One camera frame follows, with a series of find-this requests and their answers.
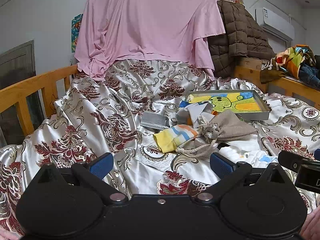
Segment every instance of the brown quilted jacket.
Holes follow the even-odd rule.
[[[217,2],[226,34],[208,37],[215,77],[232,76],[237,57],[269,60],[275,56],[262,28],[240,3]]]

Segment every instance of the white wall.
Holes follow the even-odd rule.
[[[304,20],[307,28],[306,44],[310,46],[315,55],[320,55],[320,8],[306,9]]]
[[[71,20],[84,10],[86,0],[0,0],[0,53],[34,39],[36,73],[70,65]],[[302,19],[302,8],[293,0],[269,0],[287,14]],[[289,17],[266,0],[244,0],[254,16],[255,8],[265,6],[289,21]],[[295,43],[305,43],[305,31],[292,22]],[[281,41],[270,41],[279,50]]]

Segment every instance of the cartoon face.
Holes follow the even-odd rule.
[[[226,98],[226,97],[215,96],[215,97],[211,97],[209,100],[213,105],[215,105],[213,109],[218,112],[222,112],[225,110],[225,108],[229,108],[232,105],[229,98]]]

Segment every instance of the silver rivet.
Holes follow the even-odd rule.
[[[199,193],[197,198],[202,201],[209,201],[213,199],[213,196],[210,193]]]
[[[165,203],[165,200],[164,199],[158,199],[158,203],[162,205],[162,204]]]
[[[110,195],[110,199],[113,201],[123,201],[125,199],[125,195],[122,193],[113,193]]]

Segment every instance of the air conditioner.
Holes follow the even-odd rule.
[[[264,31],[284,41],[294,40],[294,27],[273,11],[263,7],[256,9],[256,21]]]

